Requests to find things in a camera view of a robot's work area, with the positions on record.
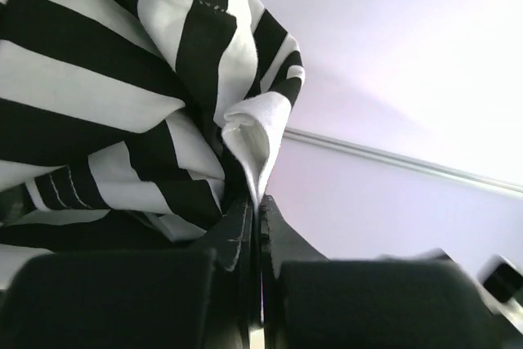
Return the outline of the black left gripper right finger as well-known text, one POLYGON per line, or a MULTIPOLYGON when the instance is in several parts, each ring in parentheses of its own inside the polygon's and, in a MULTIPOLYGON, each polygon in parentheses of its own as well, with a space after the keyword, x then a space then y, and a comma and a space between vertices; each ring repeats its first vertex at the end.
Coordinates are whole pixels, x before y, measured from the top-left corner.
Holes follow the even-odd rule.
POLYGON ((268 348, 500 348, 494 317, 442 257, 329 259, 266 196, 260 210, 268 348))

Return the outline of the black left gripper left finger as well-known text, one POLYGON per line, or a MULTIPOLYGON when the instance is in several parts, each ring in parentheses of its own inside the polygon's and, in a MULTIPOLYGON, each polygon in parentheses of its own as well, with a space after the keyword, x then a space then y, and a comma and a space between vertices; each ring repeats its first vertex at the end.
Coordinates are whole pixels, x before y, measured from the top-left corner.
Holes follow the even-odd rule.
POLYGON ((189 248, 45 254, 14 275, 4 348, 246 348, 253 207, 236 200, 189 248))

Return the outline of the black white striped tank top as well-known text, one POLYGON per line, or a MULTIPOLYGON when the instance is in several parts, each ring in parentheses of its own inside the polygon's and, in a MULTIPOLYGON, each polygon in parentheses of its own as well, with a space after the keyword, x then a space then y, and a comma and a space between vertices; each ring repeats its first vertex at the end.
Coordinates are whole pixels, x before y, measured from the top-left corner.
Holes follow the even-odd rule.
POLYGON ((1 285, 258 207, 305 80, 260 0, 1 0, 1 285))

